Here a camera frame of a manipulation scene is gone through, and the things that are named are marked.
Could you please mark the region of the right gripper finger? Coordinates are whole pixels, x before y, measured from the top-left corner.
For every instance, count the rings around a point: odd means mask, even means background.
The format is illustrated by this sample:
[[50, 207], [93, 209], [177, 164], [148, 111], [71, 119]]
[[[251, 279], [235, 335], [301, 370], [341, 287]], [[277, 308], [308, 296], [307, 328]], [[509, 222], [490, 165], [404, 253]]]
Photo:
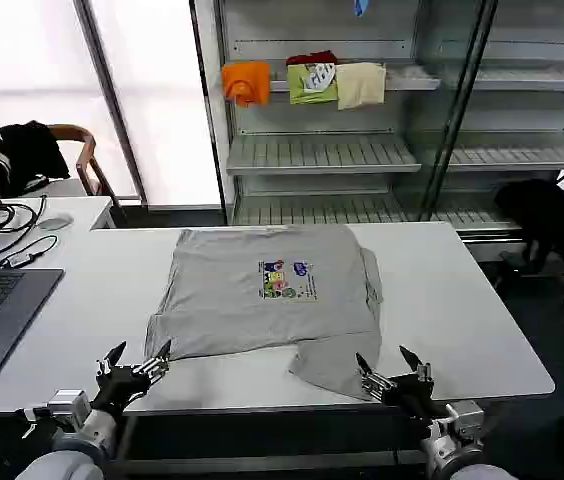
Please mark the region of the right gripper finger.
[[386, 397], [396, 389], [396, 383], [375, 372], [360, 353], [356, 353], [355, 357], [361, 375], [362, 388], [375, 400], [385, 401]]
[[403, 345], [399, 346], [399, 351], [403, 359], [411, 369], [410, 373], [400, 375], [399, 376], [400, 380], [408, 380], [408, 381], [417, 380], [423, 383], [433, 382], [432, 368], [429, 363], [422, 362], [417, 354], [407, 349]]

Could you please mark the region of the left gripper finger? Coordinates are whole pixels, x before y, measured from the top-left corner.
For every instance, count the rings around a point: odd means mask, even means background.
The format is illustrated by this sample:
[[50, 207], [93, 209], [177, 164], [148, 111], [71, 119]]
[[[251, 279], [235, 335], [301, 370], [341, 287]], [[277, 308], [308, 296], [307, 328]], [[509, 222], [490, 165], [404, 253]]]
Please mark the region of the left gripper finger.
[[117, 366], [117, 363], [120, 360], [125, 348], [126, 342], [123, 341], [109, 350], [108, 353], [98, 361], [98, 372], [110, 373], [112, 369]]
[[158, 382], [169, 370], [170, 350], [171, 340], [168, 339], [153, 357], [135, 366], [132, 374], [137, 378], [146, 379], [149, 383]]

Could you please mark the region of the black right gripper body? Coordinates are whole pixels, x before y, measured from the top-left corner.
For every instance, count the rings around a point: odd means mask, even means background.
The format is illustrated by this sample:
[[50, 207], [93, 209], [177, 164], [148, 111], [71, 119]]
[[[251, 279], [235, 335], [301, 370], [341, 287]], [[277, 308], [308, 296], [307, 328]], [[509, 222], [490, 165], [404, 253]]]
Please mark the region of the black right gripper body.
[[432, 399], [434, 382], [431, 377], [420, 378], [416, 373], [389, 378], [390, 388], [383, 393], [383, 404], [400, 407], [408, 416], [431, 421], [445, 414]]

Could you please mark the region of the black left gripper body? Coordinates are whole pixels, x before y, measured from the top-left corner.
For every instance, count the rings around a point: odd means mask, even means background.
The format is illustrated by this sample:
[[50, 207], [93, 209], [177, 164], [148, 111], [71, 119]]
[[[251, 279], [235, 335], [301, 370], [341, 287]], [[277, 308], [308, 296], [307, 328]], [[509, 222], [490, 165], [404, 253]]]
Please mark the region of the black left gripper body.
[[145, 395], [151, 382], [146, 374], [134, 372], [131, 366], [113, 367], [96, 375], [99, 390], [90, 402], [93, 410], [122, 413], [135, 399]]

